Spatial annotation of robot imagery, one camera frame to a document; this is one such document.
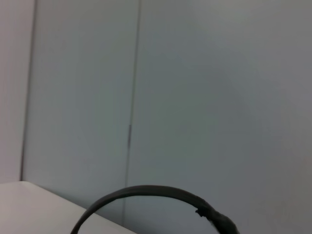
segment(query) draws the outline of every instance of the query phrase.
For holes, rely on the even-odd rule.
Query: tabletop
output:
[[[84,208],[29,182],[0,184],[0,233],[70,234]],[[97,214],[79,234],[134,234]]]

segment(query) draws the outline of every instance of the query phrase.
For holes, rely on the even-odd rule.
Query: headphones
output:
[[[157,185],[128,187],[100,198],[83,213],[74,226],[71,234],[78,234],[78,231],[84,221],[86,221],[98,209],[111,203],[112,201],[129,196],[164,196],[184,201],[196,207],[196,213],[198,213],[201,217],[206,217],[220,234],[239,234],[236,225],[228,217],[216,211],[204,199],[182,189]]]

